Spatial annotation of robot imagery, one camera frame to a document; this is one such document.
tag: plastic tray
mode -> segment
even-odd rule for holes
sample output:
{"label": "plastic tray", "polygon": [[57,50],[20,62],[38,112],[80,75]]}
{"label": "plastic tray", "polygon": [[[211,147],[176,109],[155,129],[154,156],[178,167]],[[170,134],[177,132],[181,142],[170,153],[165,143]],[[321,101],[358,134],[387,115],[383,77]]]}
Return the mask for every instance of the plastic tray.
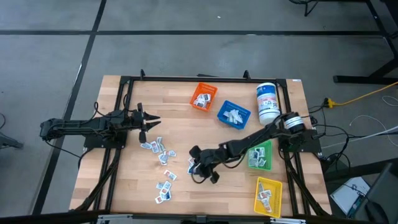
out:
{"label": "plastic tray", "polygon": [[[259,183],[262,183],[264,190],[271,190],[271,197],[269,204],[272,212],[267,212],[260,200],[257,200],[259,193]],[[254,211],[263,215],[268,215],[274,218],[280,218],[280,211],[282,206],[282,183],[276,180],[259,177],[256,184],[256,195],[254,198]]]}
{"label": "plastic tray", "polygon": [[[208,93],[211,95],[210,102],[206,104],[206,108],[202,108],[200,106],[194,105],[193,102],[196,100],[199,94],[205,94]],[[199,83],[197,86],[197,89],[193,93],[193,96],[191,98],[191,102],[189,102],[194,108],[203,110],[203,111],[209,111],[211,104],[214,100],[214,97],[216,96],[217,93],[217,87],[208,85],[206,83]]]}
{"label": "plastic tray", "polygon": [[[249,152],[250,151],[254,151],[255,148],[257,147],[263,147],[264,149],[266,149],[266,164],[262,167],[252,167],[249,166]],[[272,170],[272,141],[268,140],[265,141],[263,143],[258,144],[257,146],[254,146],[252,148],[250,148],[247,152],[247,157],[248,157],[248,166],[249,168],[253,168],[253,169],[260,169],[260,170],[266,170],[266,171],[271,171]]]}
{"label": "plastic tray", "polygon": [[[238,110],[239,111],[239,114],[242,116],[243,123],[234,124],[234,123],[231,123],[231,122],[228,121],[228,118],[226,116],[224,116],[224,112],[225,111],[229,112],[231,110]],[[229,125],[231,125],[232,127],[236,128],[236,129],[244,129],[246,123],[249,120],[250,114],[251,114],[251,112],[249,110],[246,110],[243,107],[238,106],[238,105],[226,100],[224,102],[223,106],[221,107],[220,111],[218,112],[217,118],[220,121],[222,121],[222,122],[224,122],[226,124],[229,124]]]}

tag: wooden table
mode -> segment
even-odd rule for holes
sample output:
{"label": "wooden table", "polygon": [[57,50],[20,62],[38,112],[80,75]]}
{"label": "wooden table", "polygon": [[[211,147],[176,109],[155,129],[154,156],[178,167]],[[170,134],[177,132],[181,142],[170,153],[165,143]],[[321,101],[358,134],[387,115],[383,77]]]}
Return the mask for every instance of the wooden table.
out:
{"label": "wooden table", "polygon": [[[98,96],[99,110],[102,113],[113,110],[119,80],[120,76],[104,76]],[[212,184],[209,180],[202,184],[192,181],[187,169],[190,157],[188,152],[194,145],[201,149],[215,149],[221,142],[242,139],[263,128],[258,118],[256,83],[210,83],[218,87],[218,92],[209,112],[189,105],[197,84],[134,82],[130,110],[141,102],[145,111],[160,116],[162,121],[147,133],[147,140],[154,141],[157,136],[162,136],[166,149],[174,150],[177,156],[170,157],[167,166],[161,166],[156,154],[140,147],[139,132],[130,131],[126,147],[121,153],[111,212],[260,215],[253,211],[253,205],[256,180],[261,176],[283,182],[282,216],[292,215],[285,164],[278,156],[276,139],[273,139],[271,172],[250,169],[245,159],[235,169],[218,166],[215,169],[220,175],[217,184]],[[301,80],[287,80],[287,86],[292,111],[299,112],[301,116],[308,115]],[[217,112],[225,100],[251,111],[250,119],[243,130],[237,130],[218,120]],[[305,124],[307,128],[311,127],[308,118]],[[311,153],[300,155],[306,186],[323,209],[331,213],[318,159]],[[70,208],[79,206],[97,184],[103,156],[104,149],[94,149],[83,158]],[[172,182],[172,199],[156,204],[154,199],[159,195],[159,190],[155,186],[158,182],[168,180],[163,175],[166,169],[178,176]],[[106,193],[107,186],[103,191],[100,208],[104,208]],[[297,186],[296,196],[299,211],[303,213],[301,194]]]}

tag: concrete floor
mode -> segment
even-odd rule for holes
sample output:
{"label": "concrete floor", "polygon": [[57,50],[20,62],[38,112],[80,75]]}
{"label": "concrete floor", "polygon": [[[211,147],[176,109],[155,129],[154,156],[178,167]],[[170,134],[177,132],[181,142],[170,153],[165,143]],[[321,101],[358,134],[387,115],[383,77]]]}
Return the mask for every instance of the concrete floor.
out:
{"label": "concrete floor", "polygon": [[[373,1],[388,31],[397,27],[387,9]],[[93,26],[100,1],[0,0],[0,29],[86,29]],[[365,4],[320,2],[308,16],[288,1],[108,1],[99,30],[375,30]],[[88,36],[0,36],[0,113],[7,117],[4,134],[25,143],[21,151],[0,151],[0,217],[30,213],[50,148],[39,124],[62,117]],[[368,75],[392,59],[382,39],[363,37],[279,36],[97,36],[72,119],[92,115],[103,75],[252,77],[302,79],[308,106],[324,97],[346,101],[376,90],[377,85],[334,84],[333,75]],[[389,76],[396,77],[398,72]],[[398,123],[396,108],[381,96],[398,97],[390,88],[349,106],[326,110],[328,124],[352,134],[382,131]],[[321,114],[315,115],[320,121]],[[342,138],[322,138],[322,146]],[[83,138],[66,138],[63,148],[81,154]],[[324,150],[328,155],[341,146]],[[387,137],[349,144],[356,166],[398,156]],[[61,153],[43,212],[68,210],[77,174],[77,159]]]}

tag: white cable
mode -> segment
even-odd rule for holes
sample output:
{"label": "white cable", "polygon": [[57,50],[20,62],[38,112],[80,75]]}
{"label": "white cable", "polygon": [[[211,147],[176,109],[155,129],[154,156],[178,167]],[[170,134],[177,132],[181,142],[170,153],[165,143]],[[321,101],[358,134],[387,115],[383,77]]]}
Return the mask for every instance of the white cable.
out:
{"label": "white cable", "polygon": [[[359,115],[359,116],[357,116],[356,118],[360,118],[360,117],[367,117],[367,118],[371,118],[371,119],[377,121],[378,123],[381,124],[381,126],[383,126],[384,130],[387,131],[387,128],[385,127],[385,125],[384,125],[383,123],[381,123],[378,119],[373,118],[372,116],[368,116],[368,115]],[[352,122],[350,122],[350,124],[349,124],[350,126],[351,126],[351,124],[356,120],[356,118],[354,118],[354,120],[352,120]],[[387,135],[387,138],[388,138],[388,140],[390,140],[391,144],[393,144],[393,145],[395,145],[395,146],[398,147],[398,144],[395,144],[395,143],[392,142],[392,140],[391,140],[389,134]]]}
{"label": "white cable", "polygon": [[[359,141],[359,140],[362,140],[362,139],[370,138],[370,137],[373,137],[373,136],[377,136],[378,134],[388,133],[388,132],[390,132],[390,131],[392,131],[392,130],[395,130],[395,129],[397,129],[397,128],[398,128],[398,126],[395,126],[395,127],[393,127],[393,128],[390,128],[390,129],[388,129],[388,130],[385,130],[385,131],[382,131],[382,132],[379,132],[379,133],[376,133],[376,134],[371,134],[371,135],[365,136],[365,137],[363,137],[363,138],[357,138],[357,139],[351,140],[350,142],[355,142],[355,141]],[[323,147],[321,147],[321,148],[322,148],[322,149],[326,149],[326,148],[329,148],[329,147],[332,147],[332,146],[338,146],[338,145],[344,144],[344,143],[345,143],[345,141],[339,142],[339,143],[336,143],[336,144],[331,144],[330,146],[323,146]]]}
{"label": "white cable", "polygon": [[398,100],[397,100],[397,98],[395,98],[395,97],[392,97],[392,96],[383,96],[381,99],[385,102],[385,103],[387,103],[387,105],[390,105],[390,106],[398,106],[398,105],[393,105],[393,104],[390,104],[390,103],[388,103],[385,99],[384,99],[384,97],[388,97],[388,98],[393,98],[396,102],[398,102]]}

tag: yellow cable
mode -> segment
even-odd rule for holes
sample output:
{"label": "yellow cable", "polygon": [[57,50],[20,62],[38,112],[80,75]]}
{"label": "yellow cable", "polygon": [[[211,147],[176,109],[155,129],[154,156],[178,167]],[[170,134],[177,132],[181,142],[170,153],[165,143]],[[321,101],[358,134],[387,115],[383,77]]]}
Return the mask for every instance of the yellow cable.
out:
{"label": "yellow cable", "polygon": [[398,82],[395,82],[395,83],[393,83],[393,84],[391,84],[391,85],[388,85],[388,86],[385,86],[385,87],[381,88],[380,90],[376,90],[376,91],[367,93],[367,94],[365,94],[365,95],[363,95],[363,96],[357,97],[357,98],[355,98],[355,99],[353,99],[353,100],[349,100],[349,101],[344,102],[344,103],[336,103],[336,102],[332,101],[332,100],[329,98],[329,99],[328,99],[329,108],[333,108],[333,106],[344,106],[344,105],[347,105],[347,104],[352,103],[352,102],[354,102],[354,101],[360,100],[360,99],[364,98],[365,96],[369,96],[369,95],[372,95],[373,93],[378,93],[378,92],[380,92],[380,91],[383,91],[383,90],[385,90],[386,88],[390,88],[390,87],[392,87],[392,86],[394,86],[394,85],[396,85],[396,84],[398,84]]}

